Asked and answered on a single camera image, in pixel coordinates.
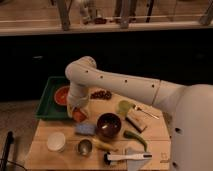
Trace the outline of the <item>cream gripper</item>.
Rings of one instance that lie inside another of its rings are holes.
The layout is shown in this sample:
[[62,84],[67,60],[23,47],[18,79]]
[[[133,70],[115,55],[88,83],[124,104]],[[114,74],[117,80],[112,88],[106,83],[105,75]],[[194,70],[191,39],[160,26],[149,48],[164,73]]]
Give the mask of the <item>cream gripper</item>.
[[84,109],[67,106],[67,113],[70,118],[74,120],[85,120],[88,118],[88,114]]

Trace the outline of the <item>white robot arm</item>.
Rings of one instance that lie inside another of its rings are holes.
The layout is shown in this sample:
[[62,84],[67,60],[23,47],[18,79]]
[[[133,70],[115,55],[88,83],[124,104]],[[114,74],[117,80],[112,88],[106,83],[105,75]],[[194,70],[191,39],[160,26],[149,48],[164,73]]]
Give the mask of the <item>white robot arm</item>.
[[213,171],[213,85],[181,85],[104,72],[90,56],[66,66],[69,105],[87,104],[95,86],[153,106],[172,116],[170,171]]

